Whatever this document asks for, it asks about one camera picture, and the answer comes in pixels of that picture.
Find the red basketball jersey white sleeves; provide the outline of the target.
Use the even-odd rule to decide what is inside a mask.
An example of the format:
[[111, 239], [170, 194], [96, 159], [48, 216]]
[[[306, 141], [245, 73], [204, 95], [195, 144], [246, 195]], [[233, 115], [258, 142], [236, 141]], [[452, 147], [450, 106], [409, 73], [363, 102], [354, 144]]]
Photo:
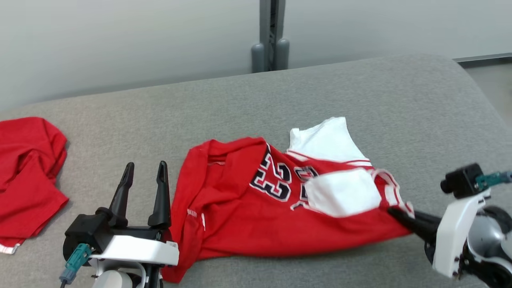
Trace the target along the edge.
[[389, 213], [414, 217], [392, 174], [353, 142], [344, 117], [290, 131], [284, 152], [263, 138], [209, 140], [188, 152], [171, 205], [179, 283], [199, 260], [324, 254], [409, 233]]

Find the grey metal partition post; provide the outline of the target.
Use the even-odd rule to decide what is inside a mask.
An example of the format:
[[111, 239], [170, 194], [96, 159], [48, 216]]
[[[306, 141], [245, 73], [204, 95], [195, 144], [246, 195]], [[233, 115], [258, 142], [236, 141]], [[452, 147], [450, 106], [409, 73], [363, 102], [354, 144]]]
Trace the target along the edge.
[[251, 72], [287, 70], [290, 41], [284, 38], [286, 0], [258, 0], [259, 40], [251, 47]]

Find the red basketball shorts white bands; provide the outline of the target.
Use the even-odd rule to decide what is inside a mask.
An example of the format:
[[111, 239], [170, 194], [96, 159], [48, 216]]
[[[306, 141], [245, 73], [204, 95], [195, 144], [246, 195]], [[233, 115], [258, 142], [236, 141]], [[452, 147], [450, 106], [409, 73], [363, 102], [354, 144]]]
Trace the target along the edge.
[[69, 201], [56, 188], [66, 143], [41, 117], [0, 122], [0, 253], [14, 254]]

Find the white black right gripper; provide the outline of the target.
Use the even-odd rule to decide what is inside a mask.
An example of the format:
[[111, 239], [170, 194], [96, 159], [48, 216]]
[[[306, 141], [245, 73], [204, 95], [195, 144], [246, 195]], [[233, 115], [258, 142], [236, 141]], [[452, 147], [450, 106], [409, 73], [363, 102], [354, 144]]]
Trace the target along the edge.
[[491, 189], [455, 200], [443, 217], [415, 211], [413, 215], [397, 206], [388, 213], [428, 244], [436, 244], [433, 269], [450, 279], [463, 273], [492, 279], [492, 264], [485, 253], [492, 246], [492, 218], [484, 214]]

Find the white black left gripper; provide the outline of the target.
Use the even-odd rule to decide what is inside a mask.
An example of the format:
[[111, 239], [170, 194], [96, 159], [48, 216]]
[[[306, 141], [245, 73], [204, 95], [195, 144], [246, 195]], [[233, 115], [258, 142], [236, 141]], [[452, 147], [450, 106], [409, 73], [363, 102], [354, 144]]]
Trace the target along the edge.
[[[110, 203], [113, 216], [109, 225], [115, 228], [128, 226], [126, 209], [129, 190], [133, 184], [135, 164], [129, 162]], [[168, 165], [159, 163], [157, 191], [152, 215], [148, 217], [151, 228], [167, 229], [171, 226]], [[96, 269], [92, 288], [164, 288], [161, 268], [177, 266], [178, 244], [160, 239], [150, 240], [128, 235], [115, 235], [102, 254], [93, 254], [88, 261]]]

